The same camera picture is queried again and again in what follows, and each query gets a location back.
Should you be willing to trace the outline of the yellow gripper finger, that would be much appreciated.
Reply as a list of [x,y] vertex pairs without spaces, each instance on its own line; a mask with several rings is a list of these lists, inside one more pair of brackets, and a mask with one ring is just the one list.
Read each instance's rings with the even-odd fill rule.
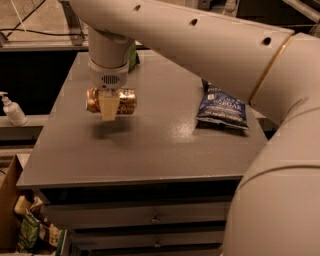
[[113,121],[116,118],[120,98],[113,90],[102,90],[98,94],[100,112],[103,121]]

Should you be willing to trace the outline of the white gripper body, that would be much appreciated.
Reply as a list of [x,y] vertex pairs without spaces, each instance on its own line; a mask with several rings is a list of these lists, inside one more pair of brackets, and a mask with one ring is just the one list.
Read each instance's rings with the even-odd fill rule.
[[94,86],[101,90],[118,90],[127,83],[129,64],[119,68],[106,68],[97,65],[92,59],[88,61],[89,74]]

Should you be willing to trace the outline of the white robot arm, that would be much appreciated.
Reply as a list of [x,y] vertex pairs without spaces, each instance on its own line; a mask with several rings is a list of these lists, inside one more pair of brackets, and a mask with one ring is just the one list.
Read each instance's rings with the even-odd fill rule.
[[318,38],[157,0],[70,0],[90,27],[146,45],[279,128],[233,197],[223,256],[320,256]]

